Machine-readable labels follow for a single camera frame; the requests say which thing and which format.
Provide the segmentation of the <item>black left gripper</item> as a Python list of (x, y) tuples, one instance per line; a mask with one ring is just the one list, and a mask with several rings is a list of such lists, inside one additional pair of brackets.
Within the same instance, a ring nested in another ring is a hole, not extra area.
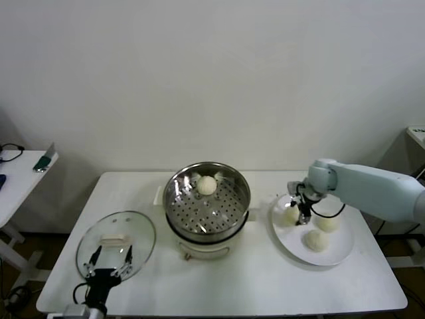
[(131, 245), (127, 250), (123, 265), (117, 269), (98, 268), (94, 270), (101, 251), (102, 247), (98, 246), (92, 253), (89, 261), (83, 264), (84, 270), (86, 271), (84, 276), (89, 276), (86, 279), (89, 286), (88, 295), (86, 297), (87, 304), (105, 304), (110, 290), (122, 282), (120, 277), (127, 275), (132, 270), (133, 253)]

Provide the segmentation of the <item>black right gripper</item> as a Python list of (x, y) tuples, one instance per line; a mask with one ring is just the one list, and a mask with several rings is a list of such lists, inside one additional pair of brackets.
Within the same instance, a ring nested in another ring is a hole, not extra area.
[(299, 225), (307, 225), (311, 219), (311, 206), (319, 203), (325, 198), (323, 193), (319, 193), (308, 183), (300, 183), (297, 186), (297, 193), (305, 204), (298, 204), (298, 196), (290, 197), (290, 207), (299, 209)]

